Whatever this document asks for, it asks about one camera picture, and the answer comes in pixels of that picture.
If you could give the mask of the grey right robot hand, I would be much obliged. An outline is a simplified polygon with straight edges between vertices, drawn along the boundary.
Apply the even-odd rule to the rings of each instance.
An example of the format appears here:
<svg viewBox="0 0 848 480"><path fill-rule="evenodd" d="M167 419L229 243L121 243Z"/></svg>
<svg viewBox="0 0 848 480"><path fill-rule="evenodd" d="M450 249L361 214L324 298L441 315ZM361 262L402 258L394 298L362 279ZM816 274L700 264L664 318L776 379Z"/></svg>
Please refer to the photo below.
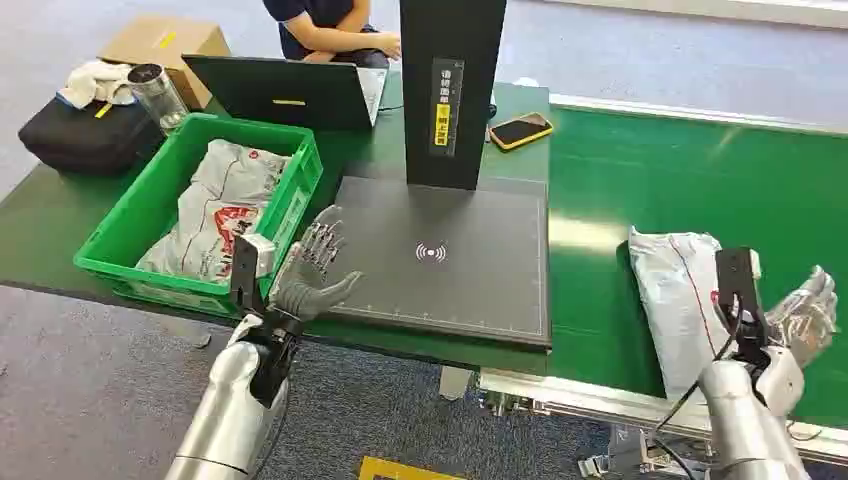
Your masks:
<svg viewBox="0 0 848 480"><path fill-rule="evenodd" d="M815 265L806 281L766 313L767 334L804 370L832 344L838 332L837 305L834 279Z"/></svg>

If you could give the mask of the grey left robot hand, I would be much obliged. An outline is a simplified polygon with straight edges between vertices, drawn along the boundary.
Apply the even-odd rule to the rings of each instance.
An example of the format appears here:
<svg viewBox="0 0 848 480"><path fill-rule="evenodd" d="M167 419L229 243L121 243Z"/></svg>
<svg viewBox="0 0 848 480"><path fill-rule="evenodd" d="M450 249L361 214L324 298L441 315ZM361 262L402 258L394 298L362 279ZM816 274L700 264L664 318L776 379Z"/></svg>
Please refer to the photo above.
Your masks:
<svg viewBox="0 0 848 480"><path fill-rule="evenodd" d="M351 271L332 284L327 269L344 245L342 208L330 205L321 211L294 242L269 291L270 306L303 322L344 302L363 277Z"/></svg>

